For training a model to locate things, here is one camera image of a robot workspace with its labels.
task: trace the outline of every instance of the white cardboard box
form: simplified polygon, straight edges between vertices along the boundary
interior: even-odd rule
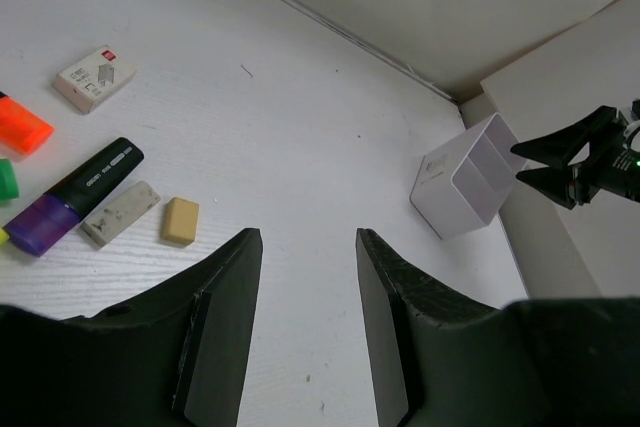
[[[411,203],[441,239],[491,223],[527,161],[500,114],[493,114],[425,155]]]
[[[53,87],[88,114],[129,82],[136,67],[103,45],[56,76]]]

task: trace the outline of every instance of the tan eraser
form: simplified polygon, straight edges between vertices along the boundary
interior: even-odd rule
[[[195,202],[174,197],[167,205],[160,237],[169,242],[189,245],[196,240],[198,227],[198,211],[200,206]]]

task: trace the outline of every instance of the green marker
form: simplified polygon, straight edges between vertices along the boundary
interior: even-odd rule
[[[16,175],[9,159],[0,159],[0,202],[20,196]]]

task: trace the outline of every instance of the purple highlighter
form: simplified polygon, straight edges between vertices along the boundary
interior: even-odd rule
[[[144,154],[120,137],[18,214],[4,230],[20,250],[40,257],[142,162]]]

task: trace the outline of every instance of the yellow marker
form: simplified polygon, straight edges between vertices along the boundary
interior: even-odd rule
[[[4,244],[7,240],[9,240],[9,234],[4,229],[0,229],[0,245]]]

